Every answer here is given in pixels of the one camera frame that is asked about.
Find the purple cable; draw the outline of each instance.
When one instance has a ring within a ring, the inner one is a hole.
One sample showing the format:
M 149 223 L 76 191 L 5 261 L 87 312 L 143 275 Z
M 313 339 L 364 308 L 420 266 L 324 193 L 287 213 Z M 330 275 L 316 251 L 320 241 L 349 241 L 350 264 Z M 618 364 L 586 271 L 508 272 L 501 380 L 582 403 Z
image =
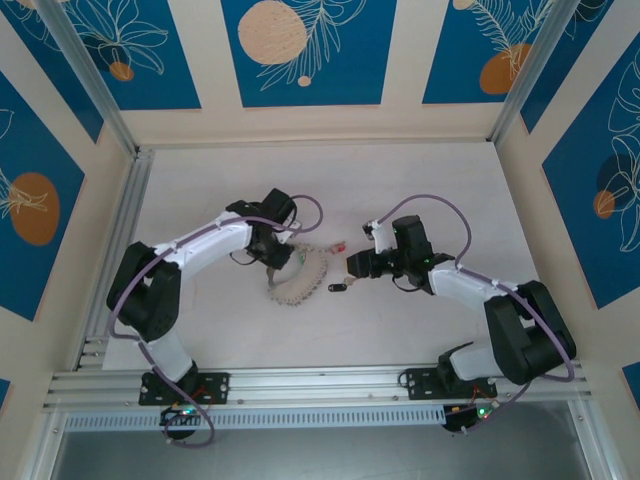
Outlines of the purple cable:
M 472 270 L 469 270 L 467 268 L 464 268 L 464 267 L 460 266 L 460 260 L 462 260 L 462 257 L 464 257 L 467 254 L 467 252 L 469 251 L 469 248 L 471 247 L 471 240 L 473 238 L 473 235 L 471 233 L 471 225 L 469 224 L 469 220 L 467 220 L 467 217 L 464 216 L 464 213 L 462 213 L 462 211 L 458 207 L 456 207 L 453 203 L 451 203 L 446 198 L 441 197 L 439 195 L 431 195 L 431 194 L 428 194 L 428 193 L 412 195 L 410 197 L 405 198 L 400 203 L 398 203 L 395 207 L 393 207 L 386 215 L 384 215 L 382 218 L 380 218 L 378 220 L 378 223 L 379 224 L 383 223 L 391 215 L 393 215 L 398 210 L 400 210 L 401 207 L 403 207 L 407 203 L 409 203 L 409 202 L 411 202 L 413 200 L 417 200 L 419 198 L 427 198 L 427 199 L 430 199 L 430 200 L 436 200 L 438 202 L 444 203 L 445 205 L 450 207 L 454 212 L 456 212 L 456 214 L 458 215 L 460 220 L 462 220 L 462 223 L 464 224 L 465 230 L 467 231 L 467 243 L 465 244 L 464 248 L 462 249 L 462 251 L 458 254 L 458 256 L 455 259 L 456 267 L 459 269 L 459 271 L 461 273 L 469 275 L 470 277 L 475 278 L 476 280 L 480 280 L 481 282 L 488 283 L 489 285 L 493 285 L 494 282 L 489 277 L 486 277 L 486 276 L 484 276 L 484 275 L 482 275 L 480 273 L 474 272 Z M 549 380 L 555 380 L 557 382 L 566 382 L 566 383 L 572 382 L 575 379 L 575 369 L 573 368 L 573 364 L 571 363 L 571 359 L 569 358 L 569 355 L 567 355 L 567 352 L 565 351 L 564 347 L 560 343 L 560 340 L 558 340 L 558 337 L 556 337 L 556 335 L 553 333 L 553 331 L 547 326 L 547 323 L 544 321 L 544 319 L 538 314 L 538 312 L 536 312 L 533 309 L 533 307 L 531 307 L 531 305 L 529 305 L 529 302 L 527 302 L 524 298 L 522 298 L 520 295 L 518 295 L 512 289 L 510 289 L 506 285 L 503 285 L 500 282 L 496 282 L 495 286 L 498 289 L 502 290 L 503 292 L 506 292 L 516 302 L 518 302 L 520 305 L 522 305 L 522 307 L 524 307 L 524 309 L 529 313 L 529 315 L 531 315 L 531 317 L 536 322 L 536 324 L 549 337 L 549 340 L 551 340 L 551 342 L 553 343 L 553 346 L 558 350 L 558 353 L 562 357 L 562 361 L 564 362 L 565 366 L 567 367 L 567 376 L 566 377 L 558 377 L 557 375 L 545 374 L 545 375 L 542 375 L 542 377 L 546 378 L 546 379 L 549 379 Z M 524 393 L 527 391 L 527 389 L 529 388 L 530 385 L 531 385 L 531 382 L 525 384 L 522 387 L 522 389 L 520 389 L 520 391 L 518 393 L 516 393 L 512 398 L 509 399 L 509 401 L 507 403 L 505 403 L 502 406 L 502 408 L 508 407 L 509 405 L 513 405 L 520 397 L 522 397 L 522 395 L 524 395 Z M 462 409 L 462 410 L 459 410 L 458 412 L 455 412 L 455 413 L 461 413 L 461 412 L 464 412 L 464 411 L 467 411 L 467 409 Z M 494 416 L 495 416 L 495 413 L 490 415 L 489 418 L 487 418 L 487 420 L 485 420 L 483 422 L 480 422 L 480 423 L 478 423 L 478 424 L 466 429 L 466 432 L 471 432 L 473 430 L 476 430 L 481 425 L 484 425 L 486 423 L 486 421 L 491 420 Z
M 309 200 L 311 203 L 313 203 L 318 208 L 318 221 L 316 223 L 314 223 L 310 227 L 307 227 L 307 228 L 291 228 L 291 227 L 287 227 L 287 226 L 281 225 L 281 224 L 279 224 L 277 222 L 274 222 L 272 220 L 268 220 L 266 218 L 254 217 L 254 216 L 230 218 L 230 219 L 227 219 L 227 220 L 223 220 L 222 222 L 220 222 L 219 225 L 218 224 L 212 224 L 212 225 L 209 225 L 209 226 L 207 226 L 207 227 L 205 227 L 205 228 L 203 228 L 201 230 L 198 230 L 197 232 L 194 232 L 193 234 L 189 235 L 188 237 L 186 237 L 183 240 L 181 240 L 180 242 L 178 242 L 176 244 L 176 248 L 180 248 L 180 247 L 186 245 L 187 243 L 189 243 L 189 242 L 201 237 L 202 235 L 206 235 L 207 233 L 209 233 L 209 232 L 211 232 L 213 230 L 216 230 L 216 229 L 218 229 L 220 227 L 224 227 L 226 225 L 231 225 L 233 223 L 259 222 L 259 223 L 265 223 L 267 225 L 271 225 L 272 227 L 281 228 L 282 231 L 294 232 L 295 234 L 311 232 L 311 231 L 315 230 L 316 228 L 318 228 L 320 226 L 320 224 L 322 223 L 322 221 L 324 220 L 324 210 L 322 209 L 322 205 L 320 205 L 320 202 L 318 202 L 315 198 L 313 198 L 313 197 L 311 197 L 309 195 L 294 195 L 294 196 L 291 197 L 292 200 L 295 200 L 297 198 L 302 198 L 302 199 L 305 199 L 305 200 Z M 115 305 L 113 311 L 109 314 L 109 319 L 107 321 L 107 329 L 109 330 L 109 334 L 113 338 L 124 339 L 124 340 L 133 340 L 134 342 L 137 342 L 138 348 L 140 348 L 140 351 L 142 352 L 142 355 L 147 360 L 147 362 L 149 362 L 151 364 L 152 370 L 155 372 L 155 374 L 158 375 L 167 385 L 169 385 L 169 387 L 171 387 L 176 393 L 178 393 L 184 400 L 186 400 L 187 403 L 189 403 L 191 406 L 193 406 L 198 411 L 198 413 L 202 416 L 202 418 L 205 419 L 207 424 L 209 425 L 210 434 L 209 434 L 209 438 L 207 440 L 205 440 L 204 442 L 201 442 L 201 443 L 189 444 L 189 443 L 175 442 L 172 439 L 170 439 L 169 438 L 169 426 L 171 425 L 171 422 L 167 422 L 167 425 L 165 425 L 165 427 L 164 427 L 163 434 L 167 438 L 169 443 L 171 445 L 175 445 L 175 446 L 181 447 L 181 448 L 202 448 L 202 447 L 209 446 L 209 445 L 211 445 L 213 443 L 213 437 L 214 437 L 215 429 L 214 429 L 214 426 L 213 426 L 213 421 L 211 420 L 211 417 L 209 416 L 209 414 L 206 412 L 206 410 L 204 410 L 198 404 L 198 402 L 193 400 L 186 392 L 184 392 L 180 387 L 178 387 L 178 385 L 176 385 L 173 381 L 171 381 L 162 372 L 162 370 L 160 370 L 160 368 L 156 365 L 155 361 L 153 360 L 153 357 L 149 353 L 149 350 L 147 349 L 146 345 L 144 344 L 144 342 L 142 341 L 142 339 L 139 336 L 116 332 L 116 320 L 118 319 L 118 315 L 120 314 L 120 311 L 122 310 L 122 307 L 124 306 L 125 302 L 127 301 L 127 298 L 129 298 L 129 295 L 131 295 L 131 292 L 133 291 L 133 289 L 136 287 L 136 285 L 138 285 L 138 283 L 140 283 L 143 280 L 143 278 L 145 277 L 145 275 L 147 273 L 149 273 L 158 263 L 160 263 L 164 258 L 166 258 L 168 255 L 170 255 L 172 252 L 174 252 L 173 248 L 167 248 L 164 252 L 158 254 L 152 261 L 150 261 L 147 265 L 145 265 L 138 272 L 138 274 L 135 277 L 133 277 L 133 279 L 131 280 L 129 285 L 127 285 L 127 287 L 124 289 L 124 291 L 120 295 L 120 298 L 116 302 L 116 305 Z

